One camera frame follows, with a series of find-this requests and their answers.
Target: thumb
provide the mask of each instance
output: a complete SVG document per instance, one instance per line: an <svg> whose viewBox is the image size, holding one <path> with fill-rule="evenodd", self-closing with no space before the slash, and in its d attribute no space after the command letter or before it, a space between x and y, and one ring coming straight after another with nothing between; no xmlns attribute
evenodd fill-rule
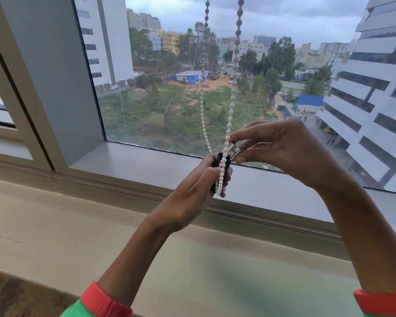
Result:
<svg viewBox="0 0 396 317"><path fill-rule="evenodd" d="M196 190L207 194L220 177L220 168L207 168L195 183Z"/></svg>
<svg viewBox="0 0 396 317"><path fill-rule="evenodd" d="M244 162L263 162L276 166L281 159L279 150L273 150L271 144L257 144L254 148L247 149L236 158L237 164Z"/></svg>

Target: sleeve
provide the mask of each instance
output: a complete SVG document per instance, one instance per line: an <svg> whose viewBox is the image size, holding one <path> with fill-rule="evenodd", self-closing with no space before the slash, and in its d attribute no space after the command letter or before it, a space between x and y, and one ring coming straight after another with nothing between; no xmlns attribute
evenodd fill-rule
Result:
<svg viewBox="0 0 396 317"><path fill-rule="evenodd" d="M93 282L60 317L132 317L132 309L111 299Z"/></svg>
<svg viewBox="0 0 396 317"><path fill-rule="evenodd" d="M366 317L396 317L396 294L354 292L356 302Z"/></svg>

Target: fingernail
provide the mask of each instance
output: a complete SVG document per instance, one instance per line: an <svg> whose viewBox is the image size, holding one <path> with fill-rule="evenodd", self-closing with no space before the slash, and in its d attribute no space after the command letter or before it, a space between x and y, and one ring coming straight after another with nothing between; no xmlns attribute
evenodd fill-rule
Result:
<svg viewBox="0 0 396 317"><path fill-rule="evenodd" d="M245 162L245 158L244 157L237 157L235 161L236 161L237 164L243 164Z"/></svg>

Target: left hand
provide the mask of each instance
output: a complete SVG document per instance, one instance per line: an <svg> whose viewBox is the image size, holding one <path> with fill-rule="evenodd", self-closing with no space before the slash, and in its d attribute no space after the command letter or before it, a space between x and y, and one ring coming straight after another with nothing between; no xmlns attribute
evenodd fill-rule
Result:
<svg viewBox="0 0 396 317"><path fill-rule="evenodd" d="M214 196L210 191L219 179L220 167L213 168L216 154L207 155L201 163L177 186L177 188L149 214L166 226L171 232L179 231L189 225L207 207ZM226 196L226 186L231 179L229 167L223 181L221 197Z"/></svg>

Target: forearm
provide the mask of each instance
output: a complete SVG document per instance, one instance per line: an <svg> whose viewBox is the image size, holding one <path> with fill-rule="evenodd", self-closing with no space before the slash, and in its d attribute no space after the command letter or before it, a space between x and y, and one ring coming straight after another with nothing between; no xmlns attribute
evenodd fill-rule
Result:
<svg viewBox="0 0 396 317"><path fill-rule="evenodd" d="M131 306L148 268L169 235L165 225L148 215L98 280L98 286L112 299Z"/></svg>
<svg viewBox="0 0 396 317"><path fill-rule="evenodd" d="M364 188L346 173L339 177L333 187L317 191L338 228L361 287L367 293L396 293L396 233Z"/></svg>

